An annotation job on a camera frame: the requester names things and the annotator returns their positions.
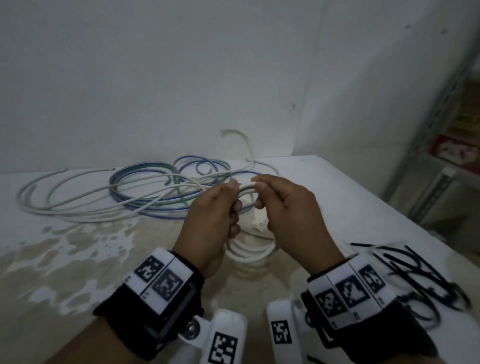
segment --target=white wall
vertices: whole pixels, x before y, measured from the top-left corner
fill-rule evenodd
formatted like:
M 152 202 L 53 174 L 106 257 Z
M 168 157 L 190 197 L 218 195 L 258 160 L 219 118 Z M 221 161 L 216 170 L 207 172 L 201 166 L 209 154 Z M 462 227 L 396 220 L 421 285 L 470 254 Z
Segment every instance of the white wall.
M 2 0 L 0 171 L 291 155 L 317 0 Z
M 0 171 L 319 154 L 379 194 L 478 0 L 3 0 Z
M 294 154 L 380 194 L 479 19 L 477 0 L 330 1 Z

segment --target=wristband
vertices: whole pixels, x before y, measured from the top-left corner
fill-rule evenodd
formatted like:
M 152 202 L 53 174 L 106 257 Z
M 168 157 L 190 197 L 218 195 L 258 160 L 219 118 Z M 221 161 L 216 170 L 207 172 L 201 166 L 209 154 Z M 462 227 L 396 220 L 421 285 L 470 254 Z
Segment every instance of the wristband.
M 355 363 L 380 363 L 401 353 L 438 355 L 363 255 L 308 279 L 301 297 L 324 346 L 341 346 Z
M 204 279 L 186 259 L 155 249 L 93 312 L 104 316 L 133 353 L 152 360 L 194 315 L 203 316 Z

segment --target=person's left hand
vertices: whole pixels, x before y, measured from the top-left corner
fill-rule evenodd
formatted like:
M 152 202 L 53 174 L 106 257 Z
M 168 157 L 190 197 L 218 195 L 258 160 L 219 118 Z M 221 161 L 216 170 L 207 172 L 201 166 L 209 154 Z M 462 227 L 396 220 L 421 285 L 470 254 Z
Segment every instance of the person's left hand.
M 235 179 L 203 192 L 190 206 L 173 251 L 196 266 L 204 278 L 211 277 L 222 264 L 223 244 L 240 232 Z

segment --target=tabletop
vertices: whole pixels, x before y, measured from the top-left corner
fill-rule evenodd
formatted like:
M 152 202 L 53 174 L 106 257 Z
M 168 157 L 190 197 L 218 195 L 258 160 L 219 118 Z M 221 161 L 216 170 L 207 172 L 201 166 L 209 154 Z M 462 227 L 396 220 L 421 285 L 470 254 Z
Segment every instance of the tabletop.
M 326 225 L 340 249 L 343 242 L 383 244 L 406 241 L 447 279 L 454 280 L 473 302 L 473 312 L 437 305 L 442 322 L 429 331 L 441 357 L 450 364 L 477 363 L 480 357 L 480 269 L 432 237 L 389 205 L 318 156 L 262 158 L 280 174 L 311 190 Z M 232 161 L 232 167 L 244 161 Z M 255 167 L 270 172 L 268 167 Z M 0 352 L 3 363 L 42 363 L 92 320 L 92 310 L 118 286 L 121 278 L 155 247 L 171 248 L 181 221 L 134 217 L 101 224 L 72 224 L 27 214 L 15 203 L 16 191 L 42 173 L 0 175 Z M 106 184 L 111 172 L 71 180 L 53 199 Z M 241 217 L 249 224 L 252 214 Z M 256 238 L 241 236 L 255 243 Z M 298 295 L 306 272 L 282 251 L 253 267 L 227 257 L 204 286 L 206 316 L 226 308 L 249 320 L 245 363 L 273 363 L 265 307 L 268 302 Z M 168 362 L 172 345 L 157 361 Z M 328 363 L 349 363 L 339 350 L 319 348 Z

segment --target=person's right hand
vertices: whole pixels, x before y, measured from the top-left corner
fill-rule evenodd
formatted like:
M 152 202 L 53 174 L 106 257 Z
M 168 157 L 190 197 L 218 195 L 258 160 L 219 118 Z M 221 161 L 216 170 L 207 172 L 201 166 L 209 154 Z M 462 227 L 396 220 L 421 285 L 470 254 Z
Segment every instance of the person's right hand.
M 343 254 L 330 236 L 315 195 L 305 187 L 277 176 L 252 178 L 258 198 L 266 207 L 268 229 L 280 248 L 311 275 L 341 262 Z

